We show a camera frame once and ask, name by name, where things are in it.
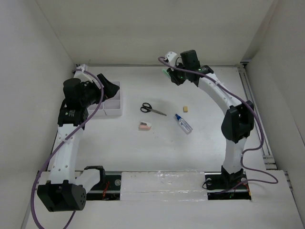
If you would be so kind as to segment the green highlighter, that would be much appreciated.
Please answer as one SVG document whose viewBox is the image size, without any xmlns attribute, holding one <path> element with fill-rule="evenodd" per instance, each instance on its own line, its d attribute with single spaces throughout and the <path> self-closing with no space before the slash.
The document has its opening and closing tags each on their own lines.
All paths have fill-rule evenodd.
<svg viewBox="0 0 305 229">
<path fill-rule="evenodd" d="M 167 70 L 166 69 L 162 69 L 162 72 L 170 79 L 170 75 L 168 74 Z"/>
</svg>

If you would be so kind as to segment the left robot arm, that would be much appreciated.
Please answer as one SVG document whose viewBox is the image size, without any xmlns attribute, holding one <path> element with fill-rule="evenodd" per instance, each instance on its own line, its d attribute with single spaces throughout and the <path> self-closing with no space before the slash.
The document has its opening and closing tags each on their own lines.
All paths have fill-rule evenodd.
<svg viewBox="0 0 305 229">
<path fill-rule="evenodd" d="M 71 78 L 63 83 L 65 98 L 58 117 L 58 150 L 46 184 L 37 190 L 49 212 L 83 210 L 87 193 L 93 187 L 101 189 L 106 185 L 103 166 L 87 166 L 79 177 L 74 175 L 79 143 L 90 117 L 88 107 L 113 98 L 120 89 L 101 73 L 97 79 Z"/>
</svg>

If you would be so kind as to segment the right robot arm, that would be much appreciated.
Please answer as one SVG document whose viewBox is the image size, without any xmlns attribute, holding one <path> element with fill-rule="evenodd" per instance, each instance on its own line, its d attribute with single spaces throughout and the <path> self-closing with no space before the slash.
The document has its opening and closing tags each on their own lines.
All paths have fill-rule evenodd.
<svg viewBox="0 0 305 229">
<path fill-rule="evenodd" d="M 254 128 L 254 105 L 242 103 L 225 92 L 226 87 L 219 81 L 208 65 L 201 65 L 196 51 L 189 50 L 176 54 L 167 52 L 164 62 L 168 66 L 166 73 L 176 85 L 186 80 L 194 83 L 206 92 L 224 113 L 221 131 L 226 139 L 225 159 L 218 175 L 205 176 L 206 189 L 229 189 L 245 177 L 241 165 L 242 152 L 250 132 Z"/>
</svg>

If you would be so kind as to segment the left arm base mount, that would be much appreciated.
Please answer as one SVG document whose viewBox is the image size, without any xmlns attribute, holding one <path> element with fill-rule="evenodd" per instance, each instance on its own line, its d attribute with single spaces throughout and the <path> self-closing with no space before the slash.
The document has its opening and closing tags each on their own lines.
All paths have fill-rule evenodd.
<svg viewBox="0 0 305 229">
<path fill-rule="evenodd" d="M 115 201 L 120 200 L 122 173 L 108 171 L 105 182 L 96 184 L 87 194 L 87 201 Z"/>
</svg>

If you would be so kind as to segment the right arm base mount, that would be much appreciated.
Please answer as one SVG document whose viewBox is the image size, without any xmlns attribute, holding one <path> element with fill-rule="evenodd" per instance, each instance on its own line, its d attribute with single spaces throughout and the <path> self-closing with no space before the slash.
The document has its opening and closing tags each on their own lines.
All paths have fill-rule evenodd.
<svg viewBox="0 0 305 229">
<path fill-rule="evenodd" d="M 252 200 L 248 184 L 242 184 L 245 173 L 231 183 L 227 183 L 220 172 L 208 172 L 204 176 L 202 188 L 207 191 L 208 200 Z"/>
</svg>

